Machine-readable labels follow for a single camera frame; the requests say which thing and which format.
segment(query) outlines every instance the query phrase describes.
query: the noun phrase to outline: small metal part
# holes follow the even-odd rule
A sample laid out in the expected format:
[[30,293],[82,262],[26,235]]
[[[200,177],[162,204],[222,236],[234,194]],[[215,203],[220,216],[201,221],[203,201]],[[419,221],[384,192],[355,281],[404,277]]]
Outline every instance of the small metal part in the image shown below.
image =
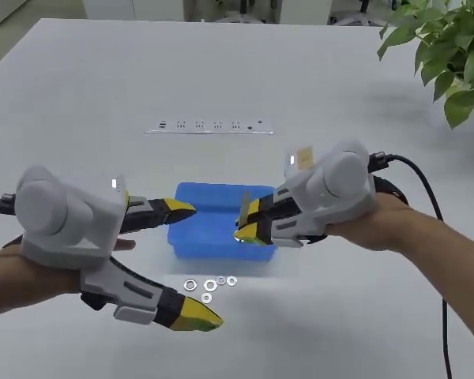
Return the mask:
[[209,292],[205,292],[200,299],[204,304],[209,304],[213,300],[213,296]]
[[184,282],[183,287],[188,292],[195,291],[197,288],[197,281],[195,279],[188,279],[186,282]]
[[207,279],[204,282],[204,289],[207,292],[214,292],[218,288],[218,283],[213,279]]
[[234,277],[234,276],[229,276],[227,278],[227,284],[230,286],[230,287],[234,287],[236,284],[237,284],[237,278]]
[[219,286],[224,286],[227,283],[227,278],[225,278],[224,276],[218,276],[216,278],[216,282]]

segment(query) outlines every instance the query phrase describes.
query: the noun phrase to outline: table surface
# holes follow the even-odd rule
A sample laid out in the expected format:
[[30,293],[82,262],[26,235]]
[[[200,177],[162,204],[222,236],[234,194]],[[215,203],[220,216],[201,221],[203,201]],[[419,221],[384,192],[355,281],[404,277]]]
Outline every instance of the table surface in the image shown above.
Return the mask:
[[[474,131],[430,127],[416,46],[380,63],[378,45],[375,28],[42,20],[0,62],[0,194],[34,163],[124,172],[148,197],[187,181],[276,186],[285,149],[358,137],[416,161],[448,222],[474,238]],[[267,118],[276,133],[144,135],[165,115]],[[431,212],[408,168],[383,176]],[[20,232],[0,216],[0,245]],[[118,257],[139,273],[179,289],[207,277],[174,265],[164,228],[136,238]],[[396,254],[330,238],[238,278],[214,293],[225,324],[208,334],[115,321],[76,295],[2,315],[0,378],[445,377],[441,299]],[[474,379],[474,338],[453,312],[450,351],[453,377]]]

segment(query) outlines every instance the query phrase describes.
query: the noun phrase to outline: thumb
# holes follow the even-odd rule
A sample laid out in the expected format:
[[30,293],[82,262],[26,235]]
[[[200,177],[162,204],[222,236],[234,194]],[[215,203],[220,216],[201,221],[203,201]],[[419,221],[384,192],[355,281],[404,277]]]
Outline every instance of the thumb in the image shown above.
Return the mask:
[[344,233],[344,226],[344,223],[331,223],[326,226],[325,234],[340,237]]
[[118,239],[114,247],[115,251],[132,250],[135,247],[135,241],[132,239]]

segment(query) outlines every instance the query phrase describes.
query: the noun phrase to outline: blue tray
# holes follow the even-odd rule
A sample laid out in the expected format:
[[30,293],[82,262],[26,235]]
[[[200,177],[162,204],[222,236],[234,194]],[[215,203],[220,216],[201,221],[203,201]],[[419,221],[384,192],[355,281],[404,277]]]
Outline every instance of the blue tray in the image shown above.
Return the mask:
[[180,183],[175,198],[192,204],[197,214],[169,226],[167,240],[179,259],[270,261],[275,246],[256,246],[234,239],[235,221],[245,192],[250,198],[274,191],[268,186]]

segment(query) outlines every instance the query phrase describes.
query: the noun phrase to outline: wrist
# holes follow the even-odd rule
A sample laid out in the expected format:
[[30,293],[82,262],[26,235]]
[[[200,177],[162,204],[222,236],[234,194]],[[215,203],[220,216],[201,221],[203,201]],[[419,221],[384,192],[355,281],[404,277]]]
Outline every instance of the wrist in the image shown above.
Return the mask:
[[431,216],[410,209],[401,215],[393,228],[392,251],[410,257],[418,245],[427,238],[428,223],[438,221]]

